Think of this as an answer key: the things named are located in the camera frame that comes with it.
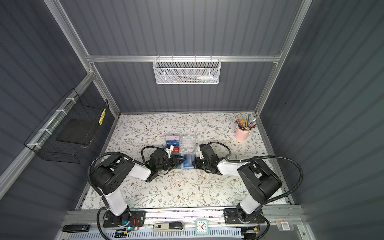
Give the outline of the blue leather card holder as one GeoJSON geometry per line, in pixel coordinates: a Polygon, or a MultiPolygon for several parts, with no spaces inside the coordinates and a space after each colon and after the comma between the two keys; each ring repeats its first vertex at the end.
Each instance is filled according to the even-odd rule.
{"type": "Polygon", "coordinates": [[[194,169],[193,161],[196,159],[195,154],[183,154],[182,155],[186,160],[181,164],[181,169],[191,170],[194,169]]]}

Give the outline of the clear acrylic organizer box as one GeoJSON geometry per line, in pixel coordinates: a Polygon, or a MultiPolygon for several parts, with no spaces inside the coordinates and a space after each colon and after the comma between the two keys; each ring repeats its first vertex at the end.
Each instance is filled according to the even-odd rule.
{"type": "Polygon", "coordinates": [[[179,154],[195,154],[198,149],[198,138],[193,132],[182,132],[182,133],[166,133],[166,135],[177,135],[180,137],[179,140],[179,154]]]}

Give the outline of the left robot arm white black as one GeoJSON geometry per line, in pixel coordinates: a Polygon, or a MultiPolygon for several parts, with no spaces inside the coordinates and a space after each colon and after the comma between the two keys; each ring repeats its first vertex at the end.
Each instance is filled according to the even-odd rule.
{"type": "Polygon", "coordinates": [[[176,169],[186,161],[186,157],[167,153],[156,147],[150,159],[138,162],[120,152],[107,152],[92,161],[87,178],[91,187],[104,202],[107,210],[115,217],[127,215],[129,207],[124,200],[120,185],[126,177],[133,177],[144,182],[151,182],[161,171],[176,169]]]}

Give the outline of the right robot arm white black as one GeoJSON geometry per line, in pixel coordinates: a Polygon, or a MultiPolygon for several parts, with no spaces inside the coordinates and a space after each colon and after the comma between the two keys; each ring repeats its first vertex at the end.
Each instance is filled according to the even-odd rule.
{"type": "Polygon", "coordinates": [[[242,179],[248,194],[237,205],[237,214],[239,218],[248,218],[267,204],[270,197],[281,188],[282,182],[262,159],[256,157],[235,161],[220,158],[211,147],[212,144],[200,144],[200,156],[195,158],[192,165],[206,173],[242,179]]]}

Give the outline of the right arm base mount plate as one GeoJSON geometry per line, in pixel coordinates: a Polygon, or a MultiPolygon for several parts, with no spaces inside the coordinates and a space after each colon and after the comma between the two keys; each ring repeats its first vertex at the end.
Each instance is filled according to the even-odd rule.
{"type": "Polygon", "coordinates": [[[260,225],[265,223],[263,219],[262,211],[254,211],[251,214],[247,214],[241,208],[225,208],[223,210],[225,223],[228,225],[234,224],[254,224],[260,225]]]}

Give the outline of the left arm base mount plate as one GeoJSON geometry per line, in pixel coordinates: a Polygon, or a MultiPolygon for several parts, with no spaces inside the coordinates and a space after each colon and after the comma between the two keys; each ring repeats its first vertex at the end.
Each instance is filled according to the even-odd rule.
{"type": "Polygon", "coordinates": [[[146,211],[124,211],[119,217],[115,216],[110,211],[106,211],[103,216],[104,228],[117,227],[142,227],[146,218],[146,211]]]}

